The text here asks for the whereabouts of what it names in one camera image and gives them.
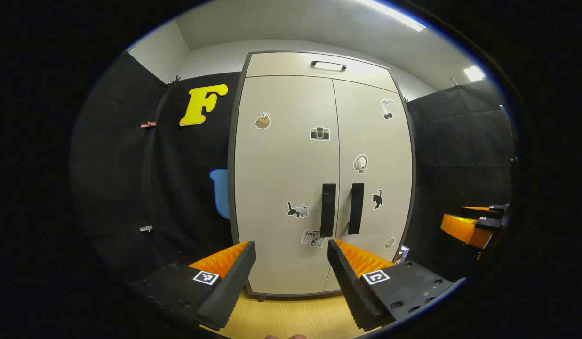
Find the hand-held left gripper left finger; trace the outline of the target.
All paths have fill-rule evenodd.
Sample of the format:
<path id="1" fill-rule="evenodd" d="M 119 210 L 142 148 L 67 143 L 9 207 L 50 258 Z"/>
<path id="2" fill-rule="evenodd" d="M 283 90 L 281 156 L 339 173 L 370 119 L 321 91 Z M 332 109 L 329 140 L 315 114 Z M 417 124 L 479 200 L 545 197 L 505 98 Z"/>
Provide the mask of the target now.
<path id="1" fill-rule="evenodd" d="M 224 328 L 256 260 L 244 241 L 189 265 L 171 263 L 131 284 L 162 313 L 188 325 Z"/>

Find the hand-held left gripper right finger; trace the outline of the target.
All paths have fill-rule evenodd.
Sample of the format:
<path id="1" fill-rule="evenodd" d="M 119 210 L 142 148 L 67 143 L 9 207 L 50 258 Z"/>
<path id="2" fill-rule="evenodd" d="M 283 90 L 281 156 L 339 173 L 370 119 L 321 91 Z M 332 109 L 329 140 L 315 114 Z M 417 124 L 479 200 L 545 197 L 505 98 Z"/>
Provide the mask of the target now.
<path id="1" fill-rule="evenodd" d="M 340 240 L 328 241 L 327 259 L 355 324 L 366 332 L 414 321 L 466 282 L 413 260 L 393 264 Z"/>

